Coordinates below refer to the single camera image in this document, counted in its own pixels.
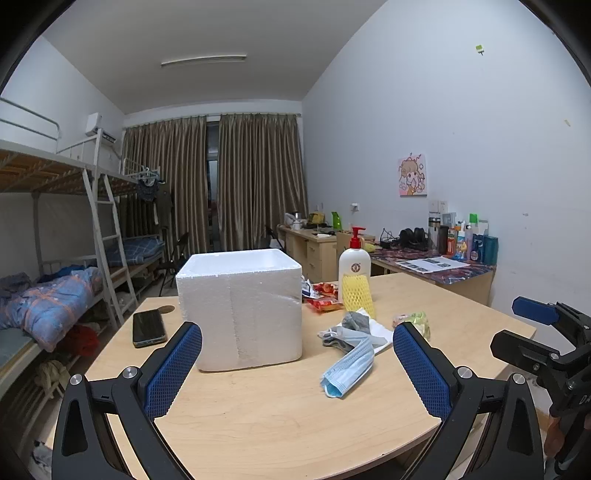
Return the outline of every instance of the brown curtain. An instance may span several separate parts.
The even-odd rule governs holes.
[[[125,131],[124,158],[160,174],[173,198],[173,229],[169,232],[169,253],[174,243],[189,232],[188,253],[207,251],[207,118],[198,116],[140,125]],[[121,206],[121,224],[126,236],[154,233],[154,211],[150,202],[129,196]]]
[[[218,214],[223,250],[262,248],[285,212],[307,214],[295,115],[222,115]]]

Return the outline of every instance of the ceiling light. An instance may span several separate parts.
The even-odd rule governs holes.
[[[183,65],[185,63],[225,63],[234,61],[246,61],[244,55],[209,55],[204,57],[190,57],[187,59],[167,60],[160,64],[161,67],[170,67],[171,65]]]

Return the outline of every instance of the styrofoam box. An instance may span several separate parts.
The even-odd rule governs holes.
[[[301,357],[301,265],[281,250],[192,255],[177,285],[183,320],[203,332],[199,369]]]

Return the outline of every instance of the patterned tablecloth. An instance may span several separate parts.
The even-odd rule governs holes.
[[[397,265],[396,262],[401,262],[404,260],[419,260],[422,258],[434,258],[440,257],[441,255],[436,250],[421,252],[410,248],[393,248],[376,250],[374,253],[369,254],[369,256],[372,260],[380,260],[381,262],[392,265],[395,268],[405,268],[403,265]],[[473,262],[472,260],[464,260],[463,262],[470,264],[470,266],[452,268],[451,270],[425,274],[417,273],[409,268],[407,270],[414,273],[415,275],[421,275],[425,278],[428,278],[429,280],[433,280],[444,285],[451,285],[462,280],[468,280],[468,278],[484,275],[485,273],[493,270],[492,267]]]

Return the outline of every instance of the ceiling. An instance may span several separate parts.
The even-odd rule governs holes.
[[[77,0],[45,37],[124,113],[302,100],[385,0]],[[246,53],[244,63],[164,60]]]

